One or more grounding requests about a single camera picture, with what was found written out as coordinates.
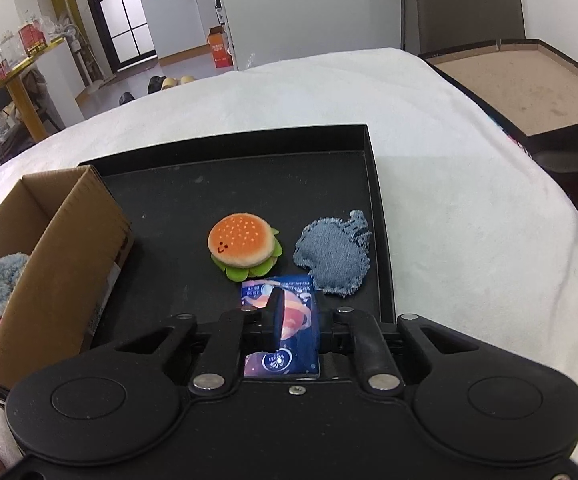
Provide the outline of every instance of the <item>screw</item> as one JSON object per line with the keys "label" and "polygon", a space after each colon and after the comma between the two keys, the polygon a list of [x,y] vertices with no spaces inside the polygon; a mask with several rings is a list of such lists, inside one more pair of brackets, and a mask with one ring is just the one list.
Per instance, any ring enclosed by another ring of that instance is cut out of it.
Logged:
{"label": "screw", "polygon": [[289,386],[289,393],[291,395],[304,395],[307,389],[304,386]]}
{"label": "screw", "polygon": [[194,377],[194,386],[199,390],[217,390],[224,384],[224,377],[218,374],[201,374]]}
{"label": "screw", "polygon": [[376,374],[369,377],[369,386],[374,390],[395,390],[400,386],[400,379],[391,374]]}

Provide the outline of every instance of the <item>glass door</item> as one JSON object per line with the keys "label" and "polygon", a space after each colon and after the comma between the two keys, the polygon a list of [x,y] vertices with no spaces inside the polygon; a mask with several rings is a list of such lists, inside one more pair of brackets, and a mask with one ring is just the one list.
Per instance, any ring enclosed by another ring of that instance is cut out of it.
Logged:
{"label": "glass door", "polygon": [[88,1],[114,72],[155,54],[140,0]]}

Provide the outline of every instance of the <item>wooden table leg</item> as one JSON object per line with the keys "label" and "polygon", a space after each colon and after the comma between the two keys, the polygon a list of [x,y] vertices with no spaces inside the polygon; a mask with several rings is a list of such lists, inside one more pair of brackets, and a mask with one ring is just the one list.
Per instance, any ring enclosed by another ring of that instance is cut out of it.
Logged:
{"label": "wooden table leg", "polygon": [[22,84],[19,77],[16,77],[6,84],[6,88],[11,94],[11,98],[16,105],[16,108],[20,110],[20,115],[22,116],[22,122],[29,130],[29,133],[33,137],[35,142],[40,142],[48,137],[47,131],[44,129],[44,125],[38,117],[35,111],[34,104],[29,99],[29,94],[26,93],[26,89]]}

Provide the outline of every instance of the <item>white bedsheet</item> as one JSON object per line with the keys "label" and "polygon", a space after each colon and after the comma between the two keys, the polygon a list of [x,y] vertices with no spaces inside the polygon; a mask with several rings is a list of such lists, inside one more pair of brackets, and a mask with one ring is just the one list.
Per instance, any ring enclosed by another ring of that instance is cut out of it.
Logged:
{"label": "white bedsheet", "polygon": [[[578,382],[578,215],[472,101],[399,50],[328,54],[146,96],[0,168],[25,173],[178,139],[366,123],[399,314],[417,312]],[[13,460],[0,412],[0,451]],[[574,454],[578,461],[578,448]]]}

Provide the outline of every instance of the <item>cardboard box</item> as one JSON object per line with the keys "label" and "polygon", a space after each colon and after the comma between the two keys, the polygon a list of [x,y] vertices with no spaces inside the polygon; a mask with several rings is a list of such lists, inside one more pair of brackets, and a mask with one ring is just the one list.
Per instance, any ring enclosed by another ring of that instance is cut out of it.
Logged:
{"label": "cardboard box", "polygon": [[530,153],[578,140],[578,63],[547,43],[491,41],[422,58]]}
{"label": "cardboard box", "polygon": [[213,54],[213,62],[216,68],[233,66],[233,59],[227,52],[227,47],[224,43],[224,28],[221,25],[209,30],[207,41],[211,45],[211,53]]}
{"label": "cardboard box", "polygon": [[128,220],[93,167],[16,183],[0,205],[0,258],[30,258],[0,322],[0,399],[20,379],[80,352],[108,297],[108,277],[132,243]]}

